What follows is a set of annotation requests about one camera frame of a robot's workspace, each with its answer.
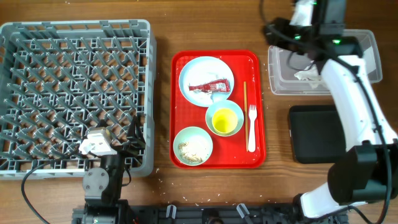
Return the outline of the white napkin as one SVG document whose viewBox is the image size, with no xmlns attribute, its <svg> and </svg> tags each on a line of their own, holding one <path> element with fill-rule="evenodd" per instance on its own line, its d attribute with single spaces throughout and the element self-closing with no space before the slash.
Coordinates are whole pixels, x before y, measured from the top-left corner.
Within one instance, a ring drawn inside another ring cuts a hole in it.
<svg viewBox="0 0 398 224">
<path fill-rule="evenodd" d="M 303 71 L 299 71 L 294 74 L 300 81 L 307 81 L 312 89 L 317 88 L 323 83 L 322 77 L 318 74 L 318 70 L 315 65 L 309 65 Z"/>
</svg>

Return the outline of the light blue food bowl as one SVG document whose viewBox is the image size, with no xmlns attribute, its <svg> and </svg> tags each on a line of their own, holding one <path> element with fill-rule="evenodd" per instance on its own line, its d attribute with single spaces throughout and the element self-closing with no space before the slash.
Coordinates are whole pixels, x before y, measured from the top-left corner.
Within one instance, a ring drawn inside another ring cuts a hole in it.
<svg viewBox="0 0 398 224">
<path fill-rule="evenodd" d="M 204 129 L 190 126 L 175 136 L 172 148 L 180 163 L 189 167 L 199 166 L 210 158 L 213 141 Z"/>
</svg>

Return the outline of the red ketchup sachet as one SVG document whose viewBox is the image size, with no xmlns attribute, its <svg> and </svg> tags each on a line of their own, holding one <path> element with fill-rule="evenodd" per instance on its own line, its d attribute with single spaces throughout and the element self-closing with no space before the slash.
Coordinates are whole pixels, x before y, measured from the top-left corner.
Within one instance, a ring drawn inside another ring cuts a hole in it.
<svg viewBox="0 0 398 224">
<path fill-rule="evenodd" d="M 203 92 L 222 92 L 222 93 L 227 93 L 230 92 L 231 90 L 229 81 L 227 79 L 219 79 L 208 83 L 204 83 L 202 85 L 189 86 L 188 89 L 190 91 L 199 90 Z"/>
</svg>

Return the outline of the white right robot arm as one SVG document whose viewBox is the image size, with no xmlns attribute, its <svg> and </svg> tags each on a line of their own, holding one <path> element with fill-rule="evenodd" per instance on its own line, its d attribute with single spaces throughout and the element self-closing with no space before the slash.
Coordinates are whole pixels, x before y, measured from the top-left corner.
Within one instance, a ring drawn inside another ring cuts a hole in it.
<svg viewBox="0 0 398 224">
<path fill-rule="evenodd" d="M 342 122 L 346 154 L 328 171 L 328 180 L 299 195 L 300 215 L 318 221 L 360 205 L 397 197 L 397 133 L 381 111 L 369 79 L 363 50 L 344 24 L 320 20 L 309 26 L 283 18 L 266 22 L 267 43 L 313 60 Z"/>
</svg>

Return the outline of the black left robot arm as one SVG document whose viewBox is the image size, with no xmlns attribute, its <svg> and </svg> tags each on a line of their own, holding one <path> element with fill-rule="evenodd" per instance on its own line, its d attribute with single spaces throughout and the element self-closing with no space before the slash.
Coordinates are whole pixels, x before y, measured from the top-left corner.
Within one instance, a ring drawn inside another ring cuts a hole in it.
<svg viewBox="0 0 398 224">
<path fill-rule="evenodd" d="M 88 132 L 79 150 L 82 154 L 93 154 L 100 158 L 99 167 L 88 170 L 83 177 L 85 206 L 82 211 L 74 210 L 72 223 L 138 223 L 127 200 L 121 199 L 124 173 L 131 180 L 131 173 L 125 163 L 127 157 L 134 157 L 138 150 L 146 147 L 140 121 L 134 116 L 127 131 L 127 144 L 112 146 L 112 136 L 105 128 L 106 122 Z"/>
</svg>

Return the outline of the grey dishwasher rack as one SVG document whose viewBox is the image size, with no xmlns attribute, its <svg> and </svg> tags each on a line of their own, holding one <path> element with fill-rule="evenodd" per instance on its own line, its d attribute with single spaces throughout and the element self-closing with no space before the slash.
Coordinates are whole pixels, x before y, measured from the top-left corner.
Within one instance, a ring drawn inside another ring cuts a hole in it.
<svg viewBox="0 0 398 224">
<path fill-rule="evenodd" d="M 126 159 L 154 166 L 156 39 L 147 20 L 9 22 L 1 26 L 1 178 L 81 177 L 100 164 L 74 151 L 103 124 L 127 146 L 139 120 L 146 147 Z"/>
</svg>

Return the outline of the clear plastic bin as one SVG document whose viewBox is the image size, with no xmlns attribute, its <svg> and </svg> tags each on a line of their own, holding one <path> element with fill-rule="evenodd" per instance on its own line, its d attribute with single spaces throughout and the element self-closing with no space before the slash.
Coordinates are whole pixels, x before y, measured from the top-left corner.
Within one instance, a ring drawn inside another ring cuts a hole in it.
<svg viewBox="0 0 398 224">
<path fill-rule="evenodd" d="M 382 80 L 382 68 L 376 38 L 372 31 L 364 29 L 346 29 L 344 36 L 354 36 L 364 51 L 366 71 L 371 83 Z M 306 55 L 291 54 L 289 50 L 276 46 L 268 50 L 268 72 L 271 91 L 275 95 L 329 95 L 326 84 L 312 89 L 307 81 L 300 81 L 294 74 L 305 70 L 312 64 Z"/>
</svg>

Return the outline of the wooden chopstick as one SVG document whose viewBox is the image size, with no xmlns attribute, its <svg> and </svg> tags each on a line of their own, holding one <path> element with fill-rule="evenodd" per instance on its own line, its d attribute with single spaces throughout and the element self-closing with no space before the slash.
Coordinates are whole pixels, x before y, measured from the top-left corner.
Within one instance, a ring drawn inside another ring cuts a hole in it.
<svg viewBox="0 0 398 224">
<path fill-rule="evenodd" d="M 247 98 L 247 83 L 243 82 L 243 93 L 244 93 L 244 129 L 245 129 L 245 145 L 246 152 L 248 152 L 248 98 Z"/>
</svg>

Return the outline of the white plastic fork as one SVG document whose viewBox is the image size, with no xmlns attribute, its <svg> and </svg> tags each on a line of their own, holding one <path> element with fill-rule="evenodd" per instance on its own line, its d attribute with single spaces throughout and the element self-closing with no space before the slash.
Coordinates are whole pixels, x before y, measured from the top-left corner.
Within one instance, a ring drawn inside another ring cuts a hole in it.
<svg viewBox="0 0 398 224">
<path fill-rule="evenodd" d="M 256 137 L 255 137 L 255 120 L 257 118 L 257 107 L 256 105 L 250 105 L 249 107 L 249 120 L 250 129 L 248 137 L 248 151 L 254 152 L 256 150 Z"/>
</svg>

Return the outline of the large white plate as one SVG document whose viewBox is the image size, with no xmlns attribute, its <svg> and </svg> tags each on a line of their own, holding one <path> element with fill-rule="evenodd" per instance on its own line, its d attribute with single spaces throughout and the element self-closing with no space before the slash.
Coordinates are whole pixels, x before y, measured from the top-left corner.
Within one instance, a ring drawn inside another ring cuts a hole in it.
<svg viewBox="0 0 398 224">
<path fill-rule="evenodd" d="M 189 87 L 208 84 L 217 80 L 227 80 L 229 91 L 189 90 Z M 234 75 L 230 67 L 215 57 L 197 57 L 183 66 L 178 85 L 184 98 L 195 106 L 209 107 L 218 101 L 227 100 L 234 88 Z"/>
</svg>

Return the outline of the red plastic tray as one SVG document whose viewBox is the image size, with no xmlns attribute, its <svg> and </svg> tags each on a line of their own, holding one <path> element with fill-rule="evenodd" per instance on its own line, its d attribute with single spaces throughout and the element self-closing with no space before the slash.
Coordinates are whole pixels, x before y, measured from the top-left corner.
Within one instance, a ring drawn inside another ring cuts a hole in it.
<svg viewBox="0 0 398 224">
<path fill-rule="evenodd" d="M 206 108 L 195 106 L 183 97 L 178 86 L 183 67 L 191 60 L 210 56 L 224 61 L 234 75 L 229 99 L 244 108 L 256 105 L 257 118 L 254 122 L 256 133 L 256 150 L 247 152 L 245 146 L 245 128 L 230 137 L 221 137 L 212 133 L 205 123 Z M 249 50 L 188 50 L 174 55 L 170 73 L 170 160 L 179 168 L 188 169 L 177 159 L 173 150 L 176 135 L 184 128 L 196 126 L 204 129 L 212 138 L 213 152 L 210 158 L 194 169 L 252 169 L 259 167 L 266 158 L 266 138 L 264 113 L 262 108 L 261 75 L 259 60 Z M 244 84 L 247 85 L 247 97 L 244 97 Z"/>
</svg>

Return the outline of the yellow cup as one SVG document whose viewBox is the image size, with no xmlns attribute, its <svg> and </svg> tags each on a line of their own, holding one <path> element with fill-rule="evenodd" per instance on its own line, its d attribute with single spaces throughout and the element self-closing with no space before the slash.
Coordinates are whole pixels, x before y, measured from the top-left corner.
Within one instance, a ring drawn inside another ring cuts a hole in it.
<svg viewBox="0 0 398 224">
<path fill-rule="evenodd" d="M 237 127 L 238 117 L 233 110 L 222 108 L 214 113 L 211 122 L 216 133 L 227 135 Z"/>
</svg>

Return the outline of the black plastic tray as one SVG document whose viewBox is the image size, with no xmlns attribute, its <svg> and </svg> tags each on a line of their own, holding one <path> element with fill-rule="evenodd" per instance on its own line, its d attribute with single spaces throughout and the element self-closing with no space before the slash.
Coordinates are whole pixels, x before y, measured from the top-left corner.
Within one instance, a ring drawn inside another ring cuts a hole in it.
<svg viewBox="0 0 398 224">
<path fill-rule="evenodd" d="M 294 159 L 301 164 L 335 163 L 346 153 L 345 134 L 334 105 L 289 109 Z"/>
</svg>

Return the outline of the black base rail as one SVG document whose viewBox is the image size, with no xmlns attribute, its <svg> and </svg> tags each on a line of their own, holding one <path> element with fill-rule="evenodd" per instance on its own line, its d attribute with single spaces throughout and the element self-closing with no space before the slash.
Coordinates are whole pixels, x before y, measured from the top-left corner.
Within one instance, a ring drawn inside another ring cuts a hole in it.
<svg viewBox="0 0 398 224">
<path fill-rule="evenodd" d="M 123 215 L 117 208 L 74 209 L 72 223 L 312 223 L 289 203 L 262 206 L 236 204 L 216 207 L 132 206 Z"/>
</svg>

